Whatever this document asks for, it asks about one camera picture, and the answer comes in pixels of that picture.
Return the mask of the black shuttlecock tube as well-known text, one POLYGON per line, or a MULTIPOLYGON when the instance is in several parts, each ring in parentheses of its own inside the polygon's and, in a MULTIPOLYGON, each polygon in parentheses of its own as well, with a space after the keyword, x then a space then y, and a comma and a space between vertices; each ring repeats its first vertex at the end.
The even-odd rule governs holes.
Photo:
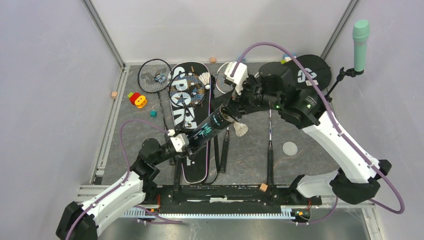
POLYGON ((220 106, 206 117, 197 128, 187 134, 190 145, 200 148, 233 122, 224 118, 224 106, 220 106))

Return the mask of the white shuttlecock floor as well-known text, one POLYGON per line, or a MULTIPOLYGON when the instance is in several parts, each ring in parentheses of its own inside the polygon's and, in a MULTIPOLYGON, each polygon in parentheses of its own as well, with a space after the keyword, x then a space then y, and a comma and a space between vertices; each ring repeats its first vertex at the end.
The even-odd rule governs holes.
POLYGON ((249 130, 246 124, 242 122, 238 122, 238 121, 233 122, 233 127, 234 127, 235 134, 238 137, 244 136, 249 130))

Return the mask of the translucent tube lid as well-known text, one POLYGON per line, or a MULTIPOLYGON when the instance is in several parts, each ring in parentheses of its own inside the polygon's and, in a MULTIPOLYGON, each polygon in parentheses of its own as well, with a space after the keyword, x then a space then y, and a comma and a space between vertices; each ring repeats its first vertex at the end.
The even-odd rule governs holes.
POLYGON ((288 156, 294 156, 298 153, 298 146, 291 141, 287 141, 282 145, 283 152, 288 156))

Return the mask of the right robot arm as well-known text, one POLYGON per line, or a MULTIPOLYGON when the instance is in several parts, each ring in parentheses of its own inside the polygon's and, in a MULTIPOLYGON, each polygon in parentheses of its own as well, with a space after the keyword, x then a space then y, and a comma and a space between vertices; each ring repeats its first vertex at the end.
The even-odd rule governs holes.
POLYGON ((289 199, 302 204, 308 198, 334 195, 356 205, 373 201, 392 165, 367 153, 343 129, 313 81, 300 87, 291 62, 269 62, 257 75, 234 61, 223 64, 216 76, 223 91, 218 108, 233 125, 237 136, 248 131, 241 117, 273 110, 287 123, 309 135, 336 161, 339 168, 326 174, 300 175, 289 189, 289 199))

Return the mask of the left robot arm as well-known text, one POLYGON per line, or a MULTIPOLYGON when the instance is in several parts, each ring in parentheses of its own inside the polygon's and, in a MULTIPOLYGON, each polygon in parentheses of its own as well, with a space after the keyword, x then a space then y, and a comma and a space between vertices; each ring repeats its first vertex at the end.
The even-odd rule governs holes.
POLYGON ((159 173, 155 164, 176 157, 188 146, 184 133, 170 137, 165 144, 155 138, 145 140, 136 161, 119 180, 91 199, 80 204, 72 201, 65 207, 56 236, 61 240, 96 240, 127 210, 142 202, 153 203, 157 198, 154 178, 159 173))

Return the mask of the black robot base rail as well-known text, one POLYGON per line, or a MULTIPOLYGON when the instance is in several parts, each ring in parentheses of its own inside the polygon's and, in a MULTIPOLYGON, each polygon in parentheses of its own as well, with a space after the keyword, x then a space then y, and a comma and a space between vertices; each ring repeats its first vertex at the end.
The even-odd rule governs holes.
POLYGON ((277 214, 282 206, 320 206, 319 196, 306 198, 287 185, 266 191, 254 185, 160 185, 146 195, 144 205, 158 205, 163 214, 277 214))

